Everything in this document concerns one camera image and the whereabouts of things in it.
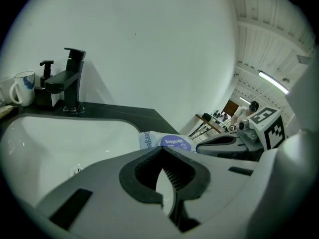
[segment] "wooden door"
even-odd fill
[[[237,108],[238,108],[237,104],[228,100],[223,112],[226,112],[228,115],[233,117],[234,113],[237,111]]]

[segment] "ceiling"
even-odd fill
[[[296,55],[312,56],[315,35],[298,7],[288,0],[233,0],[238,24],[234,95],[248,101],[257,100],[261,107],[282,111],[285,123],[293,111],[285,94],[258,76],[271,75],[290,89],[303,74],[306,65]]]

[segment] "wooden table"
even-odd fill
[[[197,129],[195,129],[195,131],[194,131],[193,133],[191,133],[191,134],[189,135],[189,137],[192,137],[194,134],[196,134],[196,132],[197,132],[204,124],[209,125],[211,128],[210,128],[209,130],[207,130],[207,131],[201,133],[200,135],[202,135],[202,134],[204,134],[204,133],[210,131],[211,129],[216,130],[218,133],[224,133],[224,132],[225,132],[225,130],[224,130],[219,124],[217,124],[217,123],[215,123],[215,122],[210,123],[210,122],[208,122],[207,120],[205,120],[205,119],[204,119],[201,115],[199,115],[199,114],[196,114],[195,116],[198,117],[200,120],[202,120],[203,123],[202,123]]]

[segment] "black faucet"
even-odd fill
[[[44,82],[44,88],[51,93],[64,91],[64,102],[67,111],[78,110],[79,89],[86,51],[64,48],[70,50],[65,71],[58,73]]]

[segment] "white sink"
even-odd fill
[[[36,206],[78,169],[139,150],[138,134],[123,121],[21,117],[0,141],[1,168],[13,193]]]

